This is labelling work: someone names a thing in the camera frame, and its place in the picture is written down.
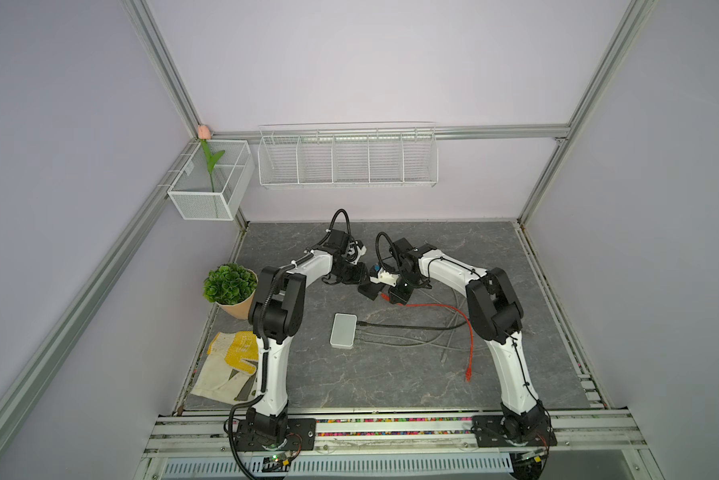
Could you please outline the black network switch box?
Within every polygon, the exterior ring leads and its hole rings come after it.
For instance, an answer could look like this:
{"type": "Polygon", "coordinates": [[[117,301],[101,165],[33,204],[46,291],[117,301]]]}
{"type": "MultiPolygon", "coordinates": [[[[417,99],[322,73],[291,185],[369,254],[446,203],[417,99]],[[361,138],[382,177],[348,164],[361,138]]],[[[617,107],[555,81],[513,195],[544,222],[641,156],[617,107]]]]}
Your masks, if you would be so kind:
{"type": "Polygon", "coordinates": [[[358,292],[369,298],[369,300],[375,301],[377,296],[379,296],[379,294],[383,291],[383,288],[385,288],[385,284],[383,283],[365,282],[363,284],[359,284],[358,292]]]}

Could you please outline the white network switch box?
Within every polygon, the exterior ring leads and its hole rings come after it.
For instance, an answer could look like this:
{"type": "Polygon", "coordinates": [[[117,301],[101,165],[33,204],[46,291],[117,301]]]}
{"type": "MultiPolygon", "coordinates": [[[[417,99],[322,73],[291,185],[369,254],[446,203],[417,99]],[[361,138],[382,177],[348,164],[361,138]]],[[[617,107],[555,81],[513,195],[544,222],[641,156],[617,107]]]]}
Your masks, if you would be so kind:
{"type": "Polygon", "coordinates": [[[337,313],[334,317],[330,345],[335,349],[353,349],[355,344],[357,326],[357,315],[337,313]]]}

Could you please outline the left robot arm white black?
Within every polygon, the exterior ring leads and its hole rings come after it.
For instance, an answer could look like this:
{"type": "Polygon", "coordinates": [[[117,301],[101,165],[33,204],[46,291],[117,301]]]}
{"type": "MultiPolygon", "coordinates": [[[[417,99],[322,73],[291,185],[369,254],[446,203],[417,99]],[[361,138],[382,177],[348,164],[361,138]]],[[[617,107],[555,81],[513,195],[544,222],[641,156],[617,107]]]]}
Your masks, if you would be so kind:
{"type": "Polygon", "coordinates": [[[289,357],[305,318],[307,289],[331,276],[341,284],[360,281],[367,272],[361,262],[365,252],[363,242],[347,231],[333,228],[300,258],[261,272],[249,314],[259,352],[258,395],[231,411],[235,416],[238,410],[246,410],[237,430],[230,434],[236,450],[275,450],[287,444],[289,357]]]}

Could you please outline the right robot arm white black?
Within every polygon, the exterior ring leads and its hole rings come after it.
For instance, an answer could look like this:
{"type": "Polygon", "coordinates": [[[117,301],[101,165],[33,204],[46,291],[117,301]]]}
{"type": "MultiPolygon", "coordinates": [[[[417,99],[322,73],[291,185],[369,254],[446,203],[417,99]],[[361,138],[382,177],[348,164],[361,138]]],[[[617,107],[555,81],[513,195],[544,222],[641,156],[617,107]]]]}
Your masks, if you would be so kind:
{"type": "Polygon", "coordinates": [[[413,247],[405,238],[389,246],[389,257],[393,262],[378,255],[369,270],[367,296],[383,294],[389,303],[405,305],[413,290],[434,281],[463,295],[471,338],[485,342],[497,370],[503,413],[499,432],[515,445],[535,440],[555,445],[551,414],[531,383],[523,353],[523,306],[507,272],[469,265],[429,244],[413,247]]]}

